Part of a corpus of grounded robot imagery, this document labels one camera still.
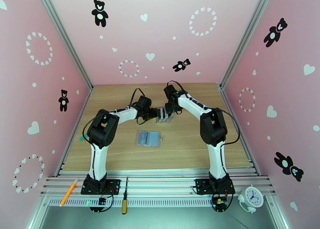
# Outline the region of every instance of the white alarm clock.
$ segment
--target white alarm clock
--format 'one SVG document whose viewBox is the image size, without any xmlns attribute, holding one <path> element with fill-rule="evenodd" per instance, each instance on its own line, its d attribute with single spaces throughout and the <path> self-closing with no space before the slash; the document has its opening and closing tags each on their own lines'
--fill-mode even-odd
<svg viewBox="0 0 320 229">
<path fill-rule="evenodd" d="M 241 193 L 238 195 L 238 200 L 242 209 L 251 214 L 256 212 L 256 208 L 261 207 L 264 202 L 262 193 L 252 185 L 241 190 Z M 242 203 L 246 204 L 247 209 L 242 206 Z"/>
</svg>

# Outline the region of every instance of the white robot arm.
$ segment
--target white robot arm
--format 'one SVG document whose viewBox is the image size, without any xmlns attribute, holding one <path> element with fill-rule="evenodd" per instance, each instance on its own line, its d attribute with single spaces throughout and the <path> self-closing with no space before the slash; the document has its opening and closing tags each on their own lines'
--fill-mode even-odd
<svg viewBox="0 0 320 229">
<path fill-rule="evenodd" d="M 105 166 L 107 151 L 119 124 L 139 117 L 148 121 L 156 117 L 170 116 L 174 112 L 177 114 L 182 112 L 183 109 L 192 113 L 200 121 L 200 135 L 209 151 L 211 191 L 215 194 L 235 193 L 224 165 L 227 128 L 221 110 L 203 105 L 188 94 L 180 84 L 179 86 L 181 87 L 180 91 L 168 84 L 164 88 L 168 102 L 163 109 L 151 108 L 151 100 L 143 95 L 140 96 L 138 102 L 130 104 L 126 108 L 111 112 L 104 109 L 99 110 L 87 131 L 92 150 L 91 165 L 81 194 L 104 193 L 107 186 Z"/>
</svg>

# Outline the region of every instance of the yellow screwdriver handle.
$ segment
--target yellow screwdriver handle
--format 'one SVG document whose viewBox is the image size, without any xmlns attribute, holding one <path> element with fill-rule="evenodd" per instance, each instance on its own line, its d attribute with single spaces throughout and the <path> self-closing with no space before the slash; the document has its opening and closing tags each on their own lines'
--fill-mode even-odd
<svg viewBox="0 0 320 229">
<path fill-rule="evenodd" d="M 123 200 L 122 201 L 122 214 L 126 214 L 127 213 L 127 200 Z"/>
</svg>

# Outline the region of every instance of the black teddy bear decal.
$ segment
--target black teddy bear decal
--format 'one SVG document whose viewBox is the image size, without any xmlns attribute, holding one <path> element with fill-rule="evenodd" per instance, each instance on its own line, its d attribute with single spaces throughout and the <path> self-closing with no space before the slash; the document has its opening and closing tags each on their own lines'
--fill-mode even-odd
<svg viewBox="0 0 320 229">
<path fill-rule="evenodd" d="M 178 72 L 180 70 L 185 70 L 187 65 L 190 65 L 190 61 L 187 58 L 184 62 L 178 61 L 178 64 L 174 65 L 172 68 L 174 69 L 175 72 Z"/>
<path fill-rule="evenodd" d="M 278 42 L 280 39 L 280 32 L 287 27 L 287 23 L 284 18 L 281 18 L 277 26 L 272 26 L 269 31 L 270 33 L 264 38 L 263 42 L 266 43 L 266 47 L 270 47 L 274 41 Z"/>
<path fill-rule="evenodd" d="M 284 157 L 280 152 L 276 152 L 278 158 L 274 158 L 275 163 L 282 168 L 282 172 L 286 175 L 292 174 L 298 182 L 301 182 L 303 170 L 295 167 L 290 156 Z"/>
<path fill-rule="evenodd" d="M 69 103 L 69 100 L 67 98 L 67 91 L 66 90 L 61 90 L 61 97 L 59 98 L 60 102 L 60 111 L 67 111 L 67 104 Z"/>
<path fill-rule="evenodd" d="M 95 15 L 95 21 L 96 25 L 99 26 L 101 23 L 102 27 L 106 26 L 106 18 L 109 18 L 106 11 L 104 11 L 104 2 L 94 0 L 94 5 L 96 6 L 96 9 L 94 9 L 91 13 L 92 15 Z"/>
</svg>

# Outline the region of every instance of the screwdriver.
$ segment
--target screwdriver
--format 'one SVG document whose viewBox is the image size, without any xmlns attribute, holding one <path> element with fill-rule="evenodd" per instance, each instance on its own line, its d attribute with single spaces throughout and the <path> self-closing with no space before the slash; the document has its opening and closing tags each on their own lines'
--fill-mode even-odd
<svg viewBox="0 0 320 229">
<path fill-rule="evenodd" d="M 127 182 L 126 182 L 126 190 L 124 191 L 124 197 L 123 197 L 123 202 L 122 202 L 122 214 L 127 213 L 127 188 L 128 188 L 128 177 L 127 177 Z"/>
</svg>

